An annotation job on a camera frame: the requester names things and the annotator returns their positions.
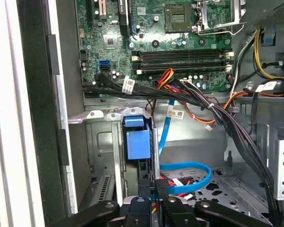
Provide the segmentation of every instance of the sata port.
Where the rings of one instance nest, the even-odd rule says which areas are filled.
[[[109,65],[100,65],[99,66],[100,71],[110,71]]]
[[[99,65],[110,65],[110,61],[109,60],[99,61]]]

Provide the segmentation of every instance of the cable tie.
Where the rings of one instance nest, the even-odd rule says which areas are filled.
[[[208,106],[208,109],[213,107],[213,106],[214,106],[214,103],[210,103],[209,106]]]

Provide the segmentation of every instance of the motherboard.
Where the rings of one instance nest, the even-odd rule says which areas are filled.
[[[204,92],[229,91],[231,35],[199,34],[194,0],[77,0],[82,84],[106,71],[154,87],[168,68]],[[231,20],[231,0],[207,1],[208,26]],[[85,97],[101,94],[86,93]]]

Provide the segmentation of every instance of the green circuit board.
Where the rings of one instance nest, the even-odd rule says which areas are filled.
[[[131,61],[132,51],[231,49],[229,34],[199,36],[190,31],[191,25],[196,23],[197,18],[194,1],[132,0],[131,28],[134,31],[139,26],[140,30],[133,32],[130,37],[121,36],[116,0],[95,0],[96,3],[92,0],[87,1],[90,0],[77,0],[79,50],[84,52],[86,58],[86,68],[84,71],[81,70],[83,83],[91,84],[95,73],[99,71],[99,61],[108,60],[111,62],[110,73],[118,72],[118,77],[114,78],[117,83],[122,83],[124,77],[129,76],[136,83],[154,86],[161,74],[137,75]],[[103,8],[100,9],[103,1],[106,15],[100,16],[98,13],[103,11]],[[93,4],[92,12],[87,8],[87,4]],[[94,14],[92,24],[88,23],[88,13]],[[209,26],[230,22],[231,0],[210,1],[207,19]],[[154,40],[159,42],[159,46],[153,46]],[[178,79],[184,79],[191,75],[205,74],[206,80],[193,79],[192,82],[206,84],[204,91],[229,91],[226,79],[228,73],[225,71],[185,72],[175,73],[175,76]],[[97,97],[98,95],[85,94],[85,96]]]

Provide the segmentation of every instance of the barcode label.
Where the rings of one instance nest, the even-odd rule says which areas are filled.
[[[146,8],[145,7],[137,7],[137,14],[138,15],[146,15]]]
[[[184,111],[180,111],[180,110],[168,110],[166,116],[167,116],[167,117],[171,117],[171,118],[177,118],[177,119],[183,120]]]
[[[122,92],[131,95],[135,82],[136,81],[133,79],[125,78],[123,82]]]
[[[172,181],[176,184],[176,186],[183,186],[183,184],[176,178],[173,178]]]
[[[212,131],[212,130],[213,130],[213,128],[212,128],[210,125],[208,125],[208,124],[205,126],[205,128],[206,128],[208,131]]]
[[[277,84],[277,81],[271,81],[264,85],[259,85],[256,89],[256,92],[271,91],[275,88],[276,84]]]

